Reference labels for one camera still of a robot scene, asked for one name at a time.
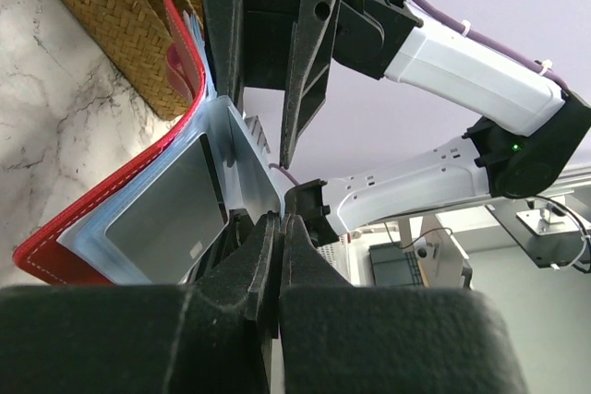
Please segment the red card holder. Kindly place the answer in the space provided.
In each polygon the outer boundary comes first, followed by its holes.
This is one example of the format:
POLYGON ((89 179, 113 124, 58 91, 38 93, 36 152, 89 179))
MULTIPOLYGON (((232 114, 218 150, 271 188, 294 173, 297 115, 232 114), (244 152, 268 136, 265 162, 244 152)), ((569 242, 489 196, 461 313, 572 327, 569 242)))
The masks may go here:
POLYGON ((244 210, 282 213, 265 138, 213 84, 198 20, 163 2, 181 119, 20 245, 15 265, 49 284, 178 283, 244 210))

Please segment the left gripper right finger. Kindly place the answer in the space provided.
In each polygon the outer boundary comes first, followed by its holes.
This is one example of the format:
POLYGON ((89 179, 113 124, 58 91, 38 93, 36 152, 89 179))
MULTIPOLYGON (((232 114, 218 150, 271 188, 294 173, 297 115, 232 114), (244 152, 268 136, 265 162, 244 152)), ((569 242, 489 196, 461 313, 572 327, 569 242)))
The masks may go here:
POLYGON ((501 315, 466 289, 356 287, 317 185, 285 196, 279 324, 288 393, 525 393, 501 315))

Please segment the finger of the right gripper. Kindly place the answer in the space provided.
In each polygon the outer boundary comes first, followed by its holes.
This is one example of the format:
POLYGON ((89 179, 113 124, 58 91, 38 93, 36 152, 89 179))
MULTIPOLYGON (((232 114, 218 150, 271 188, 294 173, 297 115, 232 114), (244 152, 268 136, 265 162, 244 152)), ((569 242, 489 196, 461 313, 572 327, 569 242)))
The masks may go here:
POLYGON ((283 100, 280 165, 288 169, 302 133, 326 100, 340 0, 300 0, 283 100))
POLYGON ((216 89, 241 106, 243 0, 203 0, 203 8, 216 89))

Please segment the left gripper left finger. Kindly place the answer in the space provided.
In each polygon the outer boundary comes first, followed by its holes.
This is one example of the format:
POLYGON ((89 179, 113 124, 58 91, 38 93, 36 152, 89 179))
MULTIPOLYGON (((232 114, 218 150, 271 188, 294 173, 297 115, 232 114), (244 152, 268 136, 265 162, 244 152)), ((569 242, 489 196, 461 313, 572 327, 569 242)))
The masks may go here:
POLYGON ((266 393, 280 219, 196 282, 1 292, 5 393, 266 393))

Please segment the grey credit card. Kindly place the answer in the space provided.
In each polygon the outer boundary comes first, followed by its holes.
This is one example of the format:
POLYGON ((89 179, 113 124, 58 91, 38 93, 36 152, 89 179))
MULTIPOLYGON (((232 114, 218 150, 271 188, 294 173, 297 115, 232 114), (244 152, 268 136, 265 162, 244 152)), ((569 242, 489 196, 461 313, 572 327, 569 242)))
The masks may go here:
POLYGON ((208 136, 200 134, 105 229, 117 284, 177 284, 227 223, 208 136))

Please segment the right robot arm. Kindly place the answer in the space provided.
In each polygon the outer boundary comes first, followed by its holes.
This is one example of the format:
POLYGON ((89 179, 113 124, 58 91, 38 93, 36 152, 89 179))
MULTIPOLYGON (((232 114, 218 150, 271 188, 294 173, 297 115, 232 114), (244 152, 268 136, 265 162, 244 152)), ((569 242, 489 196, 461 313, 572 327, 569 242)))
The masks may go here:
POLYGON ((450 142, 392 168, 288 190, 321 244, 389 216, 472 197, 538 197, 590 127, 589 106, 549 67, 527 62, 426 0, 203 0, 217 90, 283 92, 279 161, 326 98, 337 62, 477 113, 450 142))

